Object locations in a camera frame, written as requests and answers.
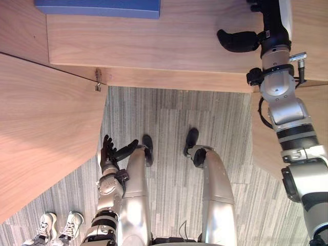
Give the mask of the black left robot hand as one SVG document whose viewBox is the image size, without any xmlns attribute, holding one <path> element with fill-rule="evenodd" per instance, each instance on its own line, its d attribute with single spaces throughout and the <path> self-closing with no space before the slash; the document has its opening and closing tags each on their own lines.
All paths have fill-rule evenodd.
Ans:
<svg viewBox="0 0 328 246">
<path fill-rule="evenodd" d="M 117 165 L 119 161 L 130 156 L 137 146 L 138 140 L 135 139 L 129 145 L 118 150 L 114 147 L 113 139 L 106 134 L 100 151 L 100 167 L 105 169 L 109 165 Z"/>
</svg>

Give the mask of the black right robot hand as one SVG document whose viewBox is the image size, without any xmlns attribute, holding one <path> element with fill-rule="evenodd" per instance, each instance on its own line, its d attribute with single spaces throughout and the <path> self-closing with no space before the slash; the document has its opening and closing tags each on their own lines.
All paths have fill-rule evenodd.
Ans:
<svg viewBox="0 0 328 246">
<path fill-rule="evenodd" d="M 228 51 L 245 53 L 261 47 L 261 55 L 269 50 L 284 46 L 289 51 L 292 45 L 291 26 L 292 13 L 290 1 L 247 1 L 252 12 L 260 12 L 263 16 L 263 31 L 243 31 L 227 33 L 217 31 L 219 43 Z"/>
</svg>

